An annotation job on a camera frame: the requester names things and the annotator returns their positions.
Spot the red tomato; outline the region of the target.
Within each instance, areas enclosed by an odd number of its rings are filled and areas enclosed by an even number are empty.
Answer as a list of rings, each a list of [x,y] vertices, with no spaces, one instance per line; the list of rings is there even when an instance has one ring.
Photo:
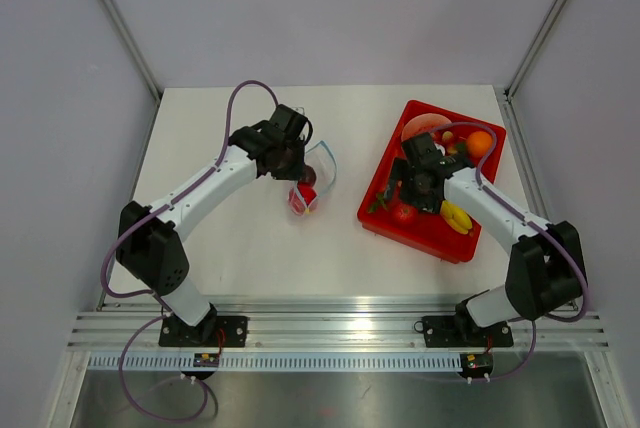
[[[297,216],[314,212],[318,206],[317,192],[307,184],[294,185],[288,192],[288,205]]]

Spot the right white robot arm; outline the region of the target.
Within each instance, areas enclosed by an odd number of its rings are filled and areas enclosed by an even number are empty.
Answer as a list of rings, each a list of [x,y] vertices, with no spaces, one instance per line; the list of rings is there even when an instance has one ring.
[[[444,154],[423,133],[401,144],[384,196],[397,194],[420,212],[436,214],[452,203],[498,242],[509,257],[505,282],[455,307],[456,337],[476,344],[489,329],[511,320],[535,322],[557,308],[588,299],[588,282],[577,229],[550,221],[518,206],[483,175],[482,161]]]

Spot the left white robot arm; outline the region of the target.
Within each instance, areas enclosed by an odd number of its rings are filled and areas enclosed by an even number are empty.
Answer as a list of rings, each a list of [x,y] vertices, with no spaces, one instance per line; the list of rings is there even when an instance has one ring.
[[[261,176],[298,181],[313,127],[304,112],[279,104],[267,120],[226,137],[214,161],[150,206],[122,209],[115,258],[171,311],[169,330],[181,344],[208,344],[217,310],[189,279],[183,243],[226,198]]]

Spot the clear zip top bag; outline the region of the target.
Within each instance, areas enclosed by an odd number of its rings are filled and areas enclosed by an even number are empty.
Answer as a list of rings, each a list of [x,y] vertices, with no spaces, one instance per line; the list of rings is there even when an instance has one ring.
[[[337,178],[337,162],[326,141],[321,140],[305,153],[303,178],[289,188],[287,203],[300,217],[315,212],[333,189]]]

